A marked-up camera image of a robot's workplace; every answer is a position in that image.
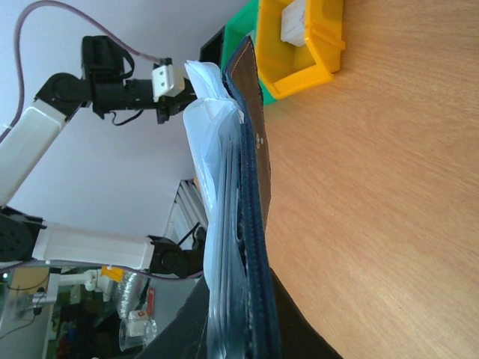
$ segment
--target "green bin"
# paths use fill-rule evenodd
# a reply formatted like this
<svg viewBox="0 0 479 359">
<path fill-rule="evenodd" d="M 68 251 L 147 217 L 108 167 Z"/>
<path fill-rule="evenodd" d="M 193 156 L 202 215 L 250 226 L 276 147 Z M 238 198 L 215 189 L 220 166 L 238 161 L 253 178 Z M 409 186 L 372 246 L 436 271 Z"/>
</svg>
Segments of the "green bin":
<svg viewBox="0 0 479 359">
<path fill-rule="evenodd" d="M 255 40 L 258 9 L 259 0 L 251 0 L 225 25 L 221 62 L 222 70 L 245 36 L 250 35 L 253 41 Z M 269 105 L 276 102 L 276 99 L 269 93 L 261 81 L 260 86 L 263 91 L 263 104 Z"/>
</svg>

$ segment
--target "plastic bag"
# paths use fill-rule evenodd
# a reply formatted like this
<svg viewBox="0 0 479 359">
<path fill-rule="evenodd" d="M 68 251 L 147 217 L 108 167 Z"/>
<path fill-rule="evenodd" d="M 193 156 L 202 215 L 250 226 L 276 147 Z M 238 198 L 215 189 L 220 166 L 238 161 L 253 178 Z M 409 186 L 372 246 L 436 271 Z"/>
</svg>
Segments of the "plastic bag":
<svg viewBox="0 0 479 359">
<path fill-rule="evenodd" d="M 210 289 L 210 358 L 245 353 L 246 277 L 238 249 L 240 123 L 243 115 L 214 64 L 186 65 L 198 99 L 183 112 L 209 225 L 204 276 Z"/>
</svg>

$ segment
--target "black cable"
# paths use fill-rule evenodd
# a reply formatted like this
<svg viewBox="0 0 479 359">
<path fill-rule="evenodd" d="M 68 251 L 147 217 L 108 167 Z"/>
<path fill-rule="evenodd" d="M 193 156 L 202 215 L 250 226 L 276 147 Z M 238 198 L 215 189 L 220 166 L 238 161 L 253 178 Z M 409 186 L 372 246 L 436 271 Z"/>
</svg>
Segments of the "black cable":
<svg viewBox="0 0 479 359">
<path fill-rule="evenodd" d="M 178 247 L 180 247 L 187 239 L 190 237 L 197 229 L 200 227 L 200 222 L 195 224 L 195 226 L 189 230 L 189 232 L 178 242 Z"/>
<path fill-rule="evenodd" d="M 42 296 L 38 298 L 38 302 L 37 302 L 37 305 L 40 303 L 40 301 L 42 300 L 42 298 L 45 296 L 46 292 L 43 292 Z M 33 314 L 33 318 L 31 319 L 31 321 L 28 323 L 28 324 L 25 324 L 25 325 L 22 325 L 21 327 L 18 327 L 18 328 L 15 328 L 15 329 L 12 329 L 11 331 L 7 332 L 6 334 L 3 334 L 1 337 L 0 337 L 0 340 L 4 339 L 6 336 L 12 334 L 12 333 L 15 333 L 16 331 L 19 331 L 20 329 L 23 329 L 23 328 L 27 328 L 28 326 L 32 325 L 33 322 L 35 321 L 35 319 L 39 316 L 39 314 Z"/>
<path fill-rule="evenodd" d="M 120 40 L 113 33 L 111 33 L 107 28 L 101 25 L 98 21 L 94 20 L 86 13 L 83 13 L 82 11 L 78 10 L 77 8 L 71 5 L 64 4 L 59 1 L 51 1 L 51 0 L 36 1 L 30 4 L 25 9 L 23 9 L 22 13 L 19 15 L 15 24 L 15 32 L 13 35 L 13 52 L 15 54 L 16 75 L 18 76 L 18 82 L 19 82 L 19 98 L 18 98 L 18 104 L 16 106 L 15 117 L 10 122 L 9 127 L 5 131 L 3 131 L 2 134 L 0 134 L 0 143 L 3 142 L 3 140 L 11 131 L 11 129 L 19 122 L 20 117 L 22 116 L 23 105 L 25 102 L 25 80 L 23 78 L 22 61 L 20 58 L 20 35 L 22 33 L 23 23 L 25 22 L 26 18 L 33 10 L 38 9 L 39 7 L 42 7 L 42 6 L 59 7 L 64 10 L 68 10 L 69 12 L 74 13 L 77 16 L 80 16 L 82 19 L 86 20 L 87 22 L 95 26 L 97 29 L 101 30 L 101 32 L 106 34 L 109 38 L 111 38 L 114 42 L 116 42 L 116 44 L 118 44 L 123 49 L 127 50 L 128 52 L 136 56 L 139 56 L 140 58 L 144 58 L 146 60 L 152 61 L 155 64 L 159 62 L 159 59 L 157 57 L 144 54 L 140 51 L 137 51 L 129 47 L 122 40 Z"/>
<path fill-rule="evenodd" d="M 30 290 L 30 289 L 35 289 L 37 288 L 38 286 L 40 286 L 41 284 L 43 284 L 47 279 L 48 277 L 50 276 L 50 273 L 48 273 L 46 275 L 46 277 L 41 281 L 39 282 L 39 284 L 37 284 L 36 286 L 30 286 L 29 288 L 12 288 L 11 286 L 9 286 L 8 284 L 5 284 L 5 286 L 10 289 L 10 290 L 16 290 L 17 292 L 19 292 L 20 290 Z"/>
<path fill-rule="evenodd" d="M 110 111 L 110 112 L 113 114 L 112 123 L 115 126 L 123 126 L 123 125 L 126 125 L 127 123 L 130 123 L 130 122 L 136 120 L 138 117 L 140 117 L 141 114 L 143 113 L 143 110 L 138 111 L 136 114 L 134 114 L 130 118 L 127 118 L 125 121 L 119 122 L 119 123 L 115 122 L 115 118 L 117 118 L 117 113 L 115 111 Z"/>
</svg>

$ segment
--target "white bracket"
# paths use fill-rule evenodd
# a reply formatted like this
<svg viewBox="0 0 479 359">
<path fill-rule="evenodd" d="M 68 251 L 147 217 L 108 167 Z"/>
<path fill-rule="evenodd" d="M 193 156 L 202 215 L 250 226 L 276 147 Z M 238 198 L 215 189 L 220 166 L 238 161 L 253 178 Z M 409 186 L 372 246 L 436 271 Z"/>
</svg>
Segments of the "white bracket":
<svg viewBox="0 0 479 359">
<path fill-rule="evenodd" d="M 161 96 L 175 97 L 185 90 L 183 71 L 173 65 L 162 65 L 153 69 L 151 78 L 155 102 L 158 102 Z"/>
</svg>

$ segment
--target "robotic arm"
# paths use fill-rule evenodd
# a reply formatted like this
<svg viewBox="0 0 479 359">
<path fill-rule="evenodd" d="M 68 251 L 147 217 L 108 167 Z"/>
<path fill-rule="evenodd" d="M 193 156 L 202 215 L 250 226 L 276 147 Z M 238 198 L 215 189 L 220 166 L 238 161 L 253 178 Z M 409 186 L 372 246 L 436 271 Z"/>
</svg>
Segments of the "robotic arm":
<svg viewBox="0 0 479 359">
<path fill-rule="evenodd" d="M 123 63 L 131 70 L 125 73 Z M 16 190 L 81 107 L 94 113 L 156 110 L 158 124 L 196 99 L 189 80 L 170 58 L 154 65 L 151 80 L 129 79 L 131 55 L 106 36 L 84 37 L 81 79 L 67 73 L 50 77 L 8 135 L 0 142 L 0 264 L 66 260 L 107 264 L 188 277 L 202 269 L 204 236 L 192 250 L 155 236 L 129 237 L 45 222 L 7 206 Z"/>
</svg>

